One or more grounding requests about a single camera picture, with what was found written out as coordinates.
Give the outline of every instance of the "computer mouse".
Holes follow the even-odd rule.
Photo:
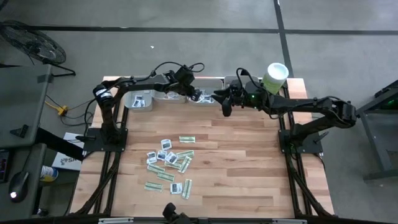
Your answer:
[[[12,202],[21,202],[25,199],[28,177],[28,172],[21,171],[16,173],[10,180],[8,193]]]

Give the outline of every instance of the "plastic container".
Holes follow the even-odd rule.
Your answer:
[[[150,112],[152,111],[152,92],[153,90],[142,90],[142,91],[131,91],[126,94],[126,99],[124,100],[124,105],[133,110],[133,112]],[[132,107],[136,96],[142,96],[145,100],[145,106],[140,108]]]
[[[159,91],[153,91],[152,92],[152,97],[154,100],[158,103],[185,103],[187,98],[185,96],[179,96],[178,98],[174,99],[167,99],[165,98],[166,93],[162,93]]]
[[[246,86],[246,83],[247,83],[247,82],[251,82],[250,78],[247,77],[247,76],[239,76],[239,77],[240,77],[241,80],[242,80],[243,88]],[[258,82],[258,81],[259,81],[259,79],[258,79],[257,77],[253,77],[253,76],[252,76],[252,78],[253,78],[253,81],[255,81],[255,82]],[[225,86],[225,88],[228,88],[229,85],[231,84],[231,82],[232,82],[233,80],[237,80],[237,79],[238,79],[238,78],[237,78],[236,75],[227,75],[227,76],[225,76],[225,78],[224,78],[224,86]]]
[[[40,181],[53,182],[58,177],[58,170],[53,167],[42,166]]]
[[[224,87],[223,81],[219,79],[196,78],[191,85],[194,86],[195,89],[205,90],[207,95],[213,94],[215,90],[221,90]],[[217,101],[214,101],[213,103],[198,103],[188,99],[188,103],[194,106],[220,106]]]

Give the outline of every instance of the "wooden table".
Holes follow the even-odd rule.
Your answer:
[[[302,79],[288,79],[288,84],[291,98],[307,98]],[[294,117],[297,123],[312,119],[310,113],[294,113]],[[97,107],[93,126],[100,127],[101,122]],[[178,213],[185,212],[190,217],[294,217],[285,158],[277,138],[279,122],[269,119],[267,114],[235,107],[232,115],[225,118],[221,107],[155,103],[148,113],[130,111],[127,128],[129,136],[120,161],[112,216],[161,217],[165,205],[172,202]],[[178,137],[186,135],[195,136],[197,142],[179,143]],[[175,182],[192,179],[188,200],[181,195],[170,195],[170,182],[157,179],[146,169],[146,153],[161,150],[162,139],[172,140],[173,152],[195,150],[186,173],[166,168],[175,174]],[[71,212],[81,208],[97,187],[103,157],[104,153],[96,152],[83,161]],[[302,157],[309,189],[333,213],[322,163],[314,155]],[[147,181],[163,184],[163,192],[144,190]],[[297,193],[304,211],[302,193],[300,190]]]

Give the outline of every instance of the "gray floor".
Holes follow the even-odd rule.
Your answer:
[[[286,29],[398,29],[394,0],[280,0],[280,5]],[[12,0],[0,19],[31,25],[277,28],[271,0]],[[105,75],[146,75],[166,60],[204,62],[201,75],[206,76],[233,75],[237,67],[262,76],[268,64],[283,63],[278,34],[46,33],[66,50],[63,65],[78,74],[56,79],[49,90],[70,106],[90,99]],[[335,95],[359,107],[398,78],[398,36],[288,35],[287,42],[294,75],[305,79],[310,97]],[[1,40],[0,49],[0,62],[30,65],[24,54]],[[63,126],[48,108],[41,125],[59,136],[83,132],[82,127]],[[362,180],[377,165],[361,122],[351,129],[331,129],[322,143],[336,214],[398,222],[398,181]],[[63,214],[68,197],[59,192],[72,187],[48,190],[43,206],[52,215]]]

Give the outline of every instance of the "pile of money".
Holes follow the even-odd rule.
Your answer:
[[[194,136],[180,136],[180,142],[189,142],[195,143]],[[157,178],[160,180],[171,182],[170,184],[170,193],[171,194],[181,194],[184,199],[188,199],[191,188],[192,188],[192,180],[186,179],[185,184],[182,183],[174,183],[175,176],[173,174],[167,173],[165,168],[159,167],[154,163],[157,160],[164,161],[164,165],[166,167],[171,167],[177,169],[180,173],[184,174],[189,164],[191,163],[195,153],[193,150],[188,150],[184,152],[174,153],[172,151],[168,151],[172,147],[171,140],[163,139],[161,140],[162,150],[156,152],[148,152],[148,159],[147,159],[147,170],[156,173]],[[146,182],[145,183],[146,190],[154,190],[158,192],[162,192],[163,185],[153,182]]]
[[[143,96],[135,96],[134,97],[134,103],[132,104],[133,108],[141,108],[145,107],[145,100]]]
[[[194,136],[180,136],[181,143],[195,143]]]
[[[175,100],[178,99],[178,97],[180,97],[180,95],[176,92],[170,91],[167,94],[165,94],[164,98],[168,99],[168,100]]]

